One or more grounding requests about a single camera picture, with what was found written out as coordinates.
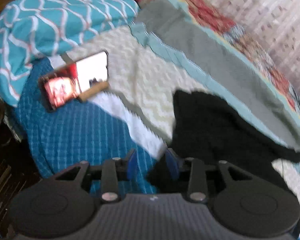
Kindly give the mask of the black pant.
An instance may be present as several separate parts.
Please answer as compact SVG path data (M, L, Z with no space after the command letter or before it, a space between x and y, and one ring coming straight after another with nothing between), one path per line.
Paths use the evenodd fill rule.
M175 127L168 144L179 157L201 159L208 165L226 160L286 191L272 162L300 162L300 150L282 146L246 122L222 98L194 91L173 94Z

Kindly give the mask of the blue checked cloth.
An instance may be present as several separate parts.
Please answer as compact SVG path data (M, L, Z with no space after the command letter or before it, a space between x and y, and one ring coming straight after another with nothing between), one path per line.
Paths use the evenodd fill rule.
M87 161L100 165L113 157L125 157L136 150L137 172L131 181L119 184L121 194L153 194L157 189L147 180L147 172L155 161L130 136L128 125L94 103L72 100L54 112L42 104L38 79L51 72L48 58L34 61L17 107L11 110L13 119L29 143L31 155L43 178Z

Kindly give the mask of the smartphone with lit screen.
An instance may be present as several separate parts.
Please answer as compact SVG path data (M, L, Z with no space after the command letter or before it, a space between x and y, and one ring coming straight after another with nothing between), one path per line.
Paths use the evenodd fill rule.
M55 111L71 100L85 102L109 87L108 52L66 64L38 79L45 107Z

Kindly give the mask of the grey teal-bordered blanket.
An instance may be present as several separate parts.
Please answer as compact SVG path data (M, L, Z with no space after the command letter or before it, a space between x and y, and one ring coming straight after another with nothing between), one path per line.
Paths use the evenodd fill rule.
M211 29L195 24L179 2L152 0L135 22L139 41L186 67L262 132L300 148L300 115L243 54Z

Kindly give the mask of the cream zigzag bedsheet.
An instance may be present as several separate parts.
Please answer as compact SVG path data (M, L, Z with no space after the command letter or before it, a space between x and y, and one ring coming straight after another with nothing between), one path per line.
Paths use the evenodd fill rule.
M161 147L172 140L175 127L173 94L176 90L212 94L237 109L229 100L209 91L192 77L186 67L175 63L169 56L157 54L149 45L139 41L136 32L136 25L117 27L57 56L61 64L66 64L101 50L108 52L110 91L105 95L93 96L91 101L110 113L123 116L130 126L136 128L134 138L158 159ZM237 113L262 132L256 122ZM282 146L300 150L262 133ZM300 202L300 162L277 159L271 164Z

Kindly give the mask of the teal lattice patterned pillow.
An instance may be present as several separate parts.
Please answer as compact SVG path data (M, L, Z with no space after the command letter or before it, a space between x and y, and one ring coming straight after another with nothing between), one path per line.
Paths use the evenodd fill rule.
M15 0L0 14L0 98L17 106L32 61L60 55L129 24L134 0Z

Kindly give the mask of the red patterned quilt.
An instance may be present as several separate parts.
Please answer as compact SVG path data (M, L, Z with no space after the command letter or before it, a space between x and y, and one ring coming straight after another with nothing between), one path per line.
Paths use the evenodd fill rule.
M136 0L144 6L151 0ZM262 44L243 25L226 16L208 0L182 0L194 21L208 27L244 54L286 97L291 107L300 114L300 95Z

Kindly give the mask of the patterned beige curtain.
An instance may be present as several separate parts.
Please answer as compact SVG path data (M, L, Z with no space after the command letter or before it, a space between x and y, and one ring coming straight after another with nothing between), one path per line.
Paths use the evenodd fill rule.
M208 0L262 44L300 95L300 0Z

